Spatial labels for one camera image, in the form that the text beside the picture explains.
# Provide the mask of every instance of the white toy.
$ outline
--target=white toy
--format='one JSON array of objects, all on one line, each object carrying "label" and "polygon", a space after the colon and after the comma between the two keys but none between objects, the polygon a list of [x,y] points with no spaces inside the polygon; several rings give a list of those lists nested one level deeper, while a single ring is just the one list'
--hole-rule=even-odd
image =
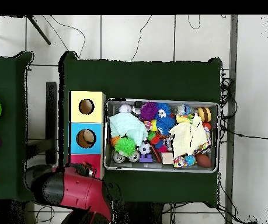
[{"label": "white toy", "polygon": [[131,113],[131,106],[129,104],[123,104],[119,107],[119,113]]},{"label": "white toy", "polygon": [[151,146],[148,142],[143,142],[142,145],[138,148],[138,150],[142,155],[146,155],[150,153]]}]

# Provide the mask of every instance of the dark green tablecloth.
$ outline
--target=dark green tablecloth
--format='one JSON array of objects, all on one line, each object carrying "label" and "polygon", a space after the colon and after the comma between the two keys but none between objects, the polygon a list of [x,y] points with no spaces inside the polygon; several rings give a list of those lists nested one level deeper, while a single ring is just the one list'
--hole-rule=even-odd
[{"label": "dark green tablecloth", "polygon": [[[107,98],[220,102],[219,58],[210,62],[118,62],[77,60],[66,52],[60,61],[64,84],[64,162],[68,152],[68,92],[101,91]],[[105,182],[119,185],[123,200],[207,202],[217,204],[217,172],[168,173],[106,170]]]},{"label": "dark green tablecloth", "polygon": [[26,160],[25,69],[32,52],[0,57],[0,199],[28,200],[24,185]]}]

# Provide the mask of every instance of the metal stand leg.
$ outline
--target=metal stand leg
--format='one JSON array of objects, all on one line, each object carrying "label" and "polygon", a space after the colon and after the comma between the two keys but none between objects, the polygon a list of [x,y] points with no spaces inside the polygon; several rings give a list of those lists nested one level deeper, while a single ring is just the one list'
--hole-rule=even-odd
[{"label": "metal stand leg", "polygon": [[43,37],[43,39],[46,41],[46,43],[48,45],[50,45],[51,42],[48,40],[47,36],[43,33],[43,31],[39,28],[39,26],[37,25],[37,23],[35,22],[35,20],[32,17],[30,17],[30,16],[27,16],[27,18],[28,18],[29,21],[31,21],[31,23],[33,24],[33,26],[40,33],[40,35]]}]

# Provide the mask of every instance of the red ball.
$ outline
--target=red ball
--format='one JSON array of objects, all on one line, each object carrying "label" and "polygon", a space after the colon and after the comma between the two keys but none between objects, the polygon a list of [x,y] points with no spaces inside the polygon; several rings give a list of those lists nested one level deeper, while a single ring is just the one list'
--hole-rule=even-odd
[{"label": "red ball", "polygon": [[203,125],[203,127],[206,126],[209,131],[211,130],[211,124],[209,122],[203,122],[202,125]]}]

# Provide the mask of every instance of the white tile floor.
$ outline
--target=white tile floor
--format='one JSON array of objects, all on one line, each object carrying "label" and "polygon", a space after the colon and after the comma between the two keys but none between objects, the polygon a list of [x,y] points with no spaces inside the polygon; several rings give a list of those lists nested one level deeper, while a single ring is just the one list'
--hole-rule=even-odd
[{"label": "white tile floor", "polygon": [[[42,31],[51,41],[48,45],[33,25],[25,18],[0,16],[0,56],[12,57],[27,50],[34,52],[32,71],[28,73],[29,138],[44,138],[46,82],[59,82],[58,61],[67,50],[65,46],[80,55],[83,35],[74,29],[58,24],[51,16],[34,16]],[[140,29],[150,16],[102,16],[102,46],[100,45],[100,16],[53,16],[59,23],[75,27],[85,35],[81,59],[130,61],[137,49]],[[194,28],[199,26],[199,15],[189,15]],[[137,55],[133,61],[173,61],[174,16],[152,16],[142,31]],[[220,57],[223,67],[229,67],[230,15],[200,15],[199,29],[193,29],[187,15],[176,16],[175,60],[208,61]],[[45,164],[45,156],[38,155],[28,161],[28,166]],[[226,144],[220,148],[221,183],[225,188]],[[225,195],[221,192],[221,205]],[[34,224],[37,212],[42,206],[28,205],[28,224]],[[60,224],[69,209],[53,207],[55,216],[51,222],[50,208],[39,213],[37,224]],[[176,224],[224,224],[224,218],[202,203],[193,203],[176,209]],[[170,214],[164,214],[163,224],[169,224]]]}]

